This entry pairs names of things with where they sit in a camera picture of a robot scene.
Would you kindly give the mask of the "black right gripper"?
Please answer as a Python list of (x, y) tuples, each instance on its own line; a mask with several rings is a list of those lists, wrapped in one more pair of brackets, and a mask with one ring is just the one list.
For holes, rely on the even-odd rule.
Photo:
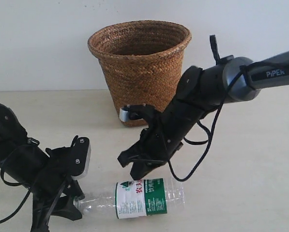
[(121, 167), (133, 163), (130, 176), (140, 180), (165, 165), (182, 147), (182, 140), (193, 126), (209, 112), (202, 101), (174, 98), (163, 112), (149, 104), (132, 106), (132, 119), (144, 119), (148, 128), (140, 139), (117, 157)]

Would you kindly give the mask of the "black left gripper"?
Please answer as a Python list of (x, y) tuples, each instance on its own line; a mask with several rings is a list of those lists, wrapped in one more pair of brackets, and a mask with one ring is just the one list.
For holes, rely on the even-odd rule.
[(1, 180), (33, 193), (31, 232), (49, 232), (51, 205), (51, 214), (72, 214), (76, 211), (74, 200), (84, 198), (78, 180), (73, 180), (69, 173), (69, 156), (77, 137), (70, 146), (43, 151), (33, 138), (18, 142), (0, 136)]

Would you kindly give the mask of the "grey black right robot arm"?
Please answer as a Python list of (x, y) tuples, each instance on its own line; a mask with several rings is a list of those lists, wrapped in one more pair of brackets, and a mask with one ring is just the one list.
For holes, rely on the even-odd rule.
[(251, 101), (264, 88), (289, 86), (289, 51), (255, 62), (246, 57), (220, 57), (214, 35), (210, 36), (210, 46), (215, 65), (189, 67), (163, 111), (144, 103), (120, 109), (122, 122), (143, 119), (148, 124), (139, 140), (118, 156), (122, 167), (132, 166), (133, 180), (170, 164), (187, 141), (188, 132), (208, 114), (219, 115), (227, 103)]

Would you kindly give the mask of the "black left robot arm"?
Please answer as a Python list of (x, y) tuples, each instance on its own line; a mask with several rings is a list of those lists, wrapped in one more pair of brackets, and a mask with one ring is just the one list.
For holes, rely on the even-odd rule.
[(0, 103), (0, 178), (8, 186), (28, 190), (17, 209), (0, 220), (10, 220), (32, 196), (32, 232), (49, 231), (51, 216), (71, 221), (83, 218), (75, 206), (84, 199), (78, 179), (86, 170), (90, 154), (87, 137), (75, 136), (68, 147), (39, 148), (28, 136), (11, 108)]

